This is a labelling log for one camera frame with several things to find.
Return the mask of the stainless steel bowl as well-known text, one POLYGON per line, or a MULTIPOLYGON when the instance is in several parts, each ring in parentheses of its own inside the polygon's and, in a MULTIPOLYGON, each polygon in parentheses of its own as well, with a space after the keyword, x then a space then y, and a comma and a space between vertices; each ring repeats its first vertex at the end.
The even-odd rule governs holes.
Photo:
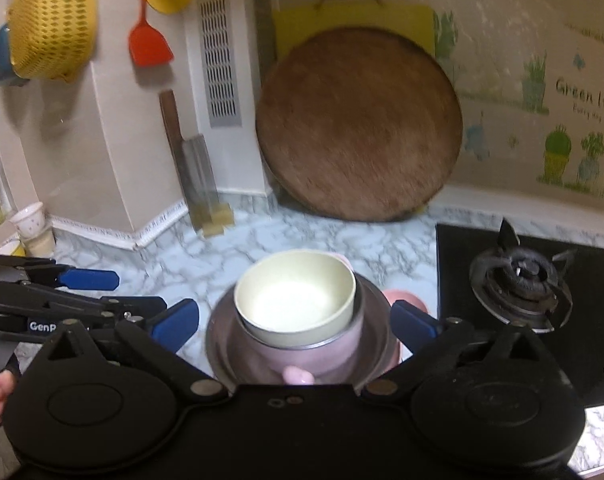
POLYGON ((352 323, 341 334, 309 347, 280 349, 261 344, 240 321, 228 289, 213 309, 205 351, 214 376, 230 391, 243 384, 284 385, 291 368, 316 384, 349 384, 359 390, 399 362, 390 329, 390 305, 367 278, 356 276, 352 323))

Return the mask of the pink bear-shaped plate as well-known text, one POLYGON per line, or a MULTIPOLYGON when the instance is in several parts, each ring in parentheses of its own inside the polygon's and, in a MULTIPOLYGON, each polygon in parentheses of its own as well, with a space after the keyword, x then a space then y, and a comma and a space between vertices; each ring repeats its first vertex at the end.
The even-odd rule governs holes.
POLYGON ((391 316, 410 316, 414 318, 418 311, 427 315, 428 308, 424 302, 412 292, 402 289, 385 289, 383 292, 387 302, 390 304, 391 316))

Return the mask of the pink bowl with steel liner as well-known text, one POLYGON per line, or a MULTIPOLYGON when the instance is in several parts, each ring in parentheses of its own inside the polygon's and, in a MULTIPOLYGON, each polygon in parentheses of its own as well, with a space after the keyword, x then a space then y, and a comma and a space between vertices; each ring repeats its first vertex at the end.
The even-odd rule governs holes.
POLYGON ((296 249, 253 264, 233 305, 261 362, 287 384, 311 384, 355 354, 364 326, 357 292, 345 257, 296 249))

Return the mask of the cream plastic bowl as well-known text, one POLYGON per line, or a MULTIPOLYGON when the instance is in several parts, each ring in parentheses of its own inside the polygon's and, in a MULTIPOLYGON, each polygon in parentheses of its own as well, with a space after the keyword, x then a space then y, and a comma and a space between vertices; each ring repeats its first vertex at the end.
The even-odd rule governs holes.
POLYGON ((247 332, 274 348, 319 344, 352 321, 357 281, 332 252, 277 252, 241 276, 233 304, 247 332))

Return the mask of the beige small cup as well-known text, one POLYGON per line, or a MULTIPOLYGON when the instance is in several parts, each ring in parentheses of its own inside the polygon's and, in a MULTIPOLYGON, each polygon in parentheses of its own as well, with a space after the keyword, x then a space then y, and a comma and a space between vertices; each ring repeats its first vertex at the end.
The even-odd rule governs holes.
POLYGON ((48 226, 40 234, 37 234, 28 240, 22 240, 25 252, 30 257, 49 258, 56 248, 54 231, 48 226))

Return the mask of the yellow ceramic cup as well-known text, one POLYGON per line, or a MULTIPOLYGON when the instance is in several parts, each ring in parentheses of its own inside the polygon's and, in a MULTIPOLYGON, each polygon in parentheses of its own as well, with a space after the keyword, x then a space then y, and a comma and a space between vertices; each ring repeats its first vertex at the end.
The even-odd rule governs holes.
POLYGON ((0 245, 0 256, 25 257, 26 251, 18 238, 6 240, 3 245, 0 245))

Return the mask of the white dotted cup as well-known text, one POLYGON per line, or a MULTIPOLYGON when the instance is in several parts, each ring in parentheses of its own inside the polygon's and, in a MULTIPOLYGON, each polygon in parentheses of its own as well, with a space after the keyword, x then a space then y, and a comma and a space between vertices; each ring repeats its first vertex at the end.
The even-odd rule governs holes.
POLYGON ((46 228, 45 206, 42 202, 32 203, 14 214, 9 222, 25 240, 36 237, 46 228))

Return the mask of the gas burner grate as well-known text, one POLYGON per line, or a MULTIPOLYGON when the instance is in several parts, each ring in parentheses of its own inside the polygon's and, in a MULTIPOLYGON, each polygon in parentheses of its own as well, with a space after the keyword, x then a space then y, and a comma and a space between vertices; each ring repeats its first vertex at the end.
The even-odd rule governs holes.
POLYGON ((523 245, 510 222, 502 220, 496 246, 470 264, 471 287, 480 304, 504 324, 551 333, 573 311, 565 274, 575 257, 574 249, 547 257, 523 245))

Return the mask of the yellow knife stand block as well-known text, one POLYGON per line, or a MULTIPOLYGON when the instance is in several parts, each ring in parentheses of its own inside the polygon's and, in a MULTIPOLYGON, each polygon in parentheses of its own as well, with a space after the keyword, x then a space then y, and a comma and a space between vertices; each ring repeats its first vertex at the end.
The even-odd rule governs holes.
POLYGON ((235 225, 235 214, 226 203, 219 203, 212 207, 209 218, 202 225, 202 235, 205 238, 221 235, 227 228, 235 225))

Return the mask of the black gas stove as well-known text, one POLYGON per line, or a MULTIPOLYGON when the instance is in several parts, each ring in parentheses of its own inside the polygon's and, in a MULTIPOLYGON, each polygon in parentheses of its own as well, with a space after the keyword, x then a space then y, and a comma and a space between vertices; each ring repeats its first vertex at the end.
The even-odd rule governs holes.
POLYGON ((584 403, 604 405, 604 248, 439 223, 439 318, 530 327, 584 403))

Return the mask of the round wooden cutting board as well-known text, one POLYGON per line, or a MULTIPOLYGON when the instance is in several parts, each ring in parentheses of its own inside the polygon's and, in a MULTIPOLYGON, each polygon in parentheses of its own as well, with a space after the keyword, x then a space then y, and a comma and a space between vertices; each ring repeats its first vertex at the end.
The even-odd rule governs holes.
POLYGON ((462 142, 451 81, 413 41, 340 27, 294 47, 255 110, 259 148, 307 209, 364 222, 402 218, 445 185, 462 142))

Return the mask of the red spatula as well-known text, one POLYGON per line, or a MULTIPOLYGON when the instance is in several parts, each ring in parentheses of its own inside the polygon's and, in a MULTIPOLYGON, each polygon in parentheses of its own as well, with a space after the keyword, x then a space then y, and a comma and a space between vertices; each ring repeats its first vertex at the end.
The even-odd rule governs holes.
POLYGON ((139 18, 128 35, 128 51, 137 67, 171 63, 174 54, 164 36, 147 20, 147 0, 140 0, 139 18))

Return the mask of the yellow colander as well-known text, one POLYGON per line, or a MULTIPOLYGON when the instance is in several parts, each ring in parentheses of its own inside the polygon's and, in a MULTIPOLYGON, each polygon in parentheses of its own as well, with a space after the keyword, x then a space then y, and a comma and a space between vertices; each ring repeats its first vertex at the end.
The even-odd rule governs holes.
POLYGON ((97 0, 12 0, 11 65, 23 79, 73 81, 93 55, 97 0))

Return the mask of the yellow plastic cutting board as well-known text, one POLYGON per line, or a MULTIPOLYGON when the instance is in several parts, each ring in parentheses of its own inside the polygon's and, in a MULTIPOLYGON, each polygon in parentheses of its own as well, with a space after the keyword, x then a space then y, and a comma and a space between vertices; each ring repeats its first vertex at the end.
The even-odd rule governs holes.
POLYGON ((325 30, 373 27, 406 37, 435 55, 434 11, 391 0, 318 0, 274 12, 277 59, 325 30))

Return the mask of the grey wall vent grille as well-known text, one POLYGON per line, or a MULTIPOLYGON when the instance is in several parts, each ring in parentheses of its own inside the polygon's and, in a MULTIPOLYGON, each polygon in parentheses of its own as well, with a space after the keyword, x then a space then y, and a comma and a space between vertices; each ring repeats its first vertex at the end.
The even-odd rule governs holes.
POLYGON ((212 128, 242 125, 229 0, 198 0, 200 49, 212 128))

